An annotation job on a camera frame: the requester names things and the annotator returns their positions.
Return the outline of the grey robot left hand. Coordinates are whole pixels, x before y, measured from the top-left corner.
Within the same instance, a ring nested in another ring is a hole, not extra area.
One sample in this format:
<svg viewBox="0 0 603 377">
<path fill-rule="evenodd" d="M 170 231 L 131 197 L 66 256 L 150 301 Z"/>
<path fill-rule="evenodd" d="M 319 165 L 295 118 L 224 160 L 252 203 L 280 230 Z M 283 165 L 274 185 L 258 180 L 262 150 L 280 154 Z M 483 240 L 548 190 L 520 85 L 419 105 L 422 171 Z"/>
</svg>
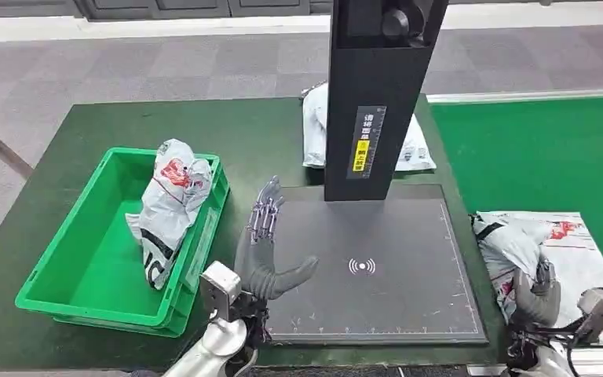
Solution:
<svg viewBox="0 0 603 377">
<path fill-rule="evenodd" d="M 276 223 L 284 204 L 277 176 L 261 188 L 241 232 L 234 271 L 241 279 L 242 289 L 261 300 L 274 300 L 294 290 L 314 275 L 319 259 L 307 257 L 297 267 L 278 272 L 274 262 Z"/>
</svg>

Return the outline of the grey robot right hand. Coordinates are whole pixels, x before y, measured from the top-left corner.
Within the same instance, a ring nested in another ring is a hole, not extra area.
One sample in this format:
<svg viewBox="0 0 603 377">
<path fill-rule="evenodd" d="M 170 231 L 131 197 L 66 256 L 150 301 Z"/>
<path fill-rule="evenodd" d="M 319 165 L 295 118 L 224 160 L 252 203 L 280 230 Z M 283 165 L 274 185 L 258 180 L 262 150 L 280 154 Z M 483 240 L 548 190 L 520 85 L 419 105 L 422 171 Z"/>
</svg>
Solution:
<svg viewBox="0 0 603 377">
<path fill-rule="evenodd" d="M 560 312 L 561 283 L 557 279 L 554 264 L 544 254 L 538 260 L 535 278 L 531 283 L 520 269 L 513 275 L 515 310 L 509 322 L 550 328 L 556 323 Z"/>
</svg>

